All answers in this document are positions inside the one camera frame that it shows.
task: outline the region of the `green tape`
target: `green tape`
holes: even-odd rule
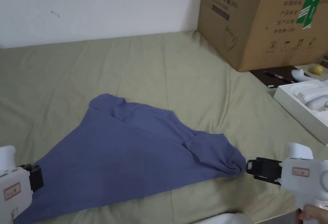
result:
[[[320,0],[312,0],[312,4],[311,4],[310,10],[309,10],[309,13],[307,14],[307,17],[305,19],[303,29],[307,29],[307,28],[311,27],[311,22],[312,22],[313,16],[316,12],[316,8],[318,7],[319,2],[320,2]]]
[[[311,5],[313,0],[305,0],[303,8],[299,14],[299,18],[297,19],[296,23],[303,23],[307,14],[310,11]]]

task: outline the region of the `yellow ball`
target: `yellow ball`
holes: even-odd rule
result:
[[[324,67],[321,65],[316,65],[310,69],[310,72],[316,75],[321,75],[324,72]]]

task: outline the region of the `mattress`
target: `mattress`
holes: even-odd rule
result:
[[[327,155],[268,88],[232,69],[198,32],[1,49],[0,90],[0,145],[16,147],[17,165],[50,151],[103,93],[172,110],[194,130],[224,133],[246,159],[284,160],[290,142]],[[185,224],[226,212],[260,222],[295,208],[290,193],[244,173],[44,223]]]

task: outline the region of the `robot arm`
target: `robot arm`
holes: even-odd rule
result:
[[[296,143],[290,144],[290,156],[283,162],[260,157],[249,160],[246,172],[294,193],[296,206],[302,210],[306,204],[328,210],[328,162],[313,159],[309,147]]]
[[[15,166],[15,148],[0,147],[0,223],[10,224],[32,203],[32,194],[43,187],[41,168]]]

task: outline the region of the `pen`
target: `pen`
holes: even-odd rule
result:
[[[273,74],[273,73],[270,73],[270,72],[268,72],[268,71],[264,71],[264,73],[267,74],[267,75],[269,75],[269,76],[272,76],[272,77],[276,77],[276,78],[278,78],[278,79],[281,79],[281,80],[283,80],[283,81],[285,81],[285,82],[287,82],[287,83],[289,83],[289,84],[294,84],[294,83],[296,83],[295,81],[290,81],[290,80],[288,80],[288,79],[285,79],[285,77],[283,77],[283,76],[281,76],[281,75]]]

